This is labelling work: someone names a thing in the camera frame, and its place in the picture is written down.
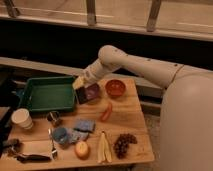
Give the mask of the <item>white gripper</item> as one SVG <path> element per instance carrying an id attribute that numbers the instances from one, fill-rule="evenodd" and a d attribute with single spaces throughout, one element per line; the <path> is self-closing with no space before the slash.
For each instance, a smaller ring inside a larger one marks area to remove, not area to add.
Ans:
<path id="1" fill-rule="evenodd" d="M 84 80 L 87 84 L 93 84 L 101 80 L 110 70 L 104 66 L 99 59 L 83 70 L 83 76 L 77 77 L 72 83 L 74 90 L 84 86 Z"/>

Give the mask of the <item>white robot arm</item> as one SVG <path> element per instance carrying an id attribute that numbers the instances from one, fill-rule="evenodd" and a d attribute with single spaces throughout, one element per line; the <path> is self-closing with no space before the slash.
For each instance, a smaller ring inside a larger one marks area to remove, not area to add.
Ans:
<path id="1" fill-rule="evenodd" d="M 160 171 L 213 171 L 213 71 L 134 56 L 105 45 L 73 86 L 88 87 L 120 68 L 165 89 Z"/>

